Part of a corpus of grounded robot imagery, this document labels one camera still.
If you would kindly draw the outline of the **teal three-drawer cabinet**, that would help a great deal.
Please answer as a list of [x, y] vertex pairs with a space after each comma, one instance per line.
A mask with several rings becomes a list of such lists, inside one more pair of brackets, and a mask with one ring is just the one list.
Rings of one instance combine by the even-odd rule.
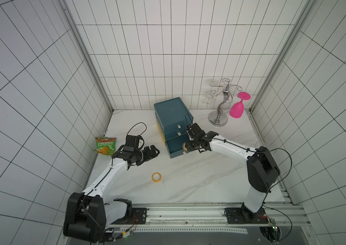
[[181, 98], [154, 104], [155, 116], [170, 158], [184, 154], [183, 144], [189, 140], [186, 127], [193, 116]]

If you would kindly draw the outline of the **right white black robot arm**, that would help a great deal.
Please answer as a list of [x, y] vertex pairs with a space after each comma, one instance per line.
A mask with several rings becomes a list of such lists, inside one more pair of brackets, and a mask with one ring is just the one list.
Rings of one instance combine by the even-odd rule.
[[206, 133], [197, 123], [186, 128], [189, 140], [183, 144], [183, 149], [188, 152], [213, 151], [221, 153], [234, 160], [246, 162], [248, 182], [250, 188], [248, 195], [238, 212], [231, 212], [231, 216], [245, 223], [251, 223], [258, 218], [263, 210], [273, 184], [280, 175], [271, 151], [266, 147], [249, 148], [227, 140], [214, 131]]

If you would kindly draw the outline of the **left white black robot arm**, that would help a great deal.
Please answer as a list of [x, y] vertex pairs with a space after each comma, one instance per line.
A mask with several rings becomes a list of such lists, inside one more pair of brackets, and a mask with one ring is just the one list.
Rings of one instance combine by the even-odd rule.
[[88, 188], [69, 197], [63, 235], [97, 243], [102, 240], [107, 225], [132, 222], [135, 217], [130, 200], [117, 198], [109, 203], [105, 198], [132, 165], [139, 166], [159, 154], [154, 145], [143, 149], [121, 146], [112, 155], [108, 167]]

